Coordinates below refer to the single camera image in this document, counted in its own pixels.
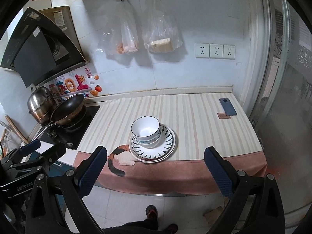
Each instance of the pink tablecloth border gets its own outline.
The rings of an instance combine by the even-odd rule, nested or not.
[[[74,167],[90,153],[79,151],[74,161]],[[250,176],[264,176],[267,168],[263,151],[224,158],[236,170],[244,170]],[[163,161],[156,164],[136,162],[134,166],[115,167],[125,171],[124,177],[113,174],[107,164],[101,171],[98,182],[105,188],[135,194],[164,194],[178,192],[185,194],[210,194],[219,192],[204,160]]]

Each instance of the stainless steel pot lid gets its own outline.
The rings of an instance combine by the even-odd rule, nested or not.
[[[51,91],[46,87],[41,86],[35,90],[27,101],[29,113],[37,110],[43,103],[46,102],[50,95]]]

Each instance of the white tile floor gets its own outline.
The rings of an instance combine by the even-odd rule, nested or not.
[[[142,221],[145,209],[157,207],[160,230],[171,223],[179,226],[177,234],[205,234],[208,223],[204,212],[222,205],[221,194],[187,197],[155,197],[127,194],[94,186],[90,195],[83,198],[85,205],[101,228],[121,226],[127,222]],[[65,219],[70,230],[77,233],[71,216],[66,210]]]

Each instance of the black range hood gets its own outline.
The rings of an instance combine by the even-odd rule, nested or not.
[[[42,13],[27,8],[5,49],[1,67],[18,72],[25,86],[42,85],[85,65],[67,35]]]

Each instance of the striped tablecloth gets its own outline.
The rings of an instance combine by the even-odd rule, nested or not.
[[[229,98],[237,116],[219,119],[224,110],[219,98]],[[246,114],[232,93],[180,94],[126,97],[101,105],[78,150],[92,153],[98,145],[110,154],[128,144],[131,125],[141,116],[154,116],[177,136],[177,148],[166,160],[203,159],[208,146],[225,157],[262,151]]]

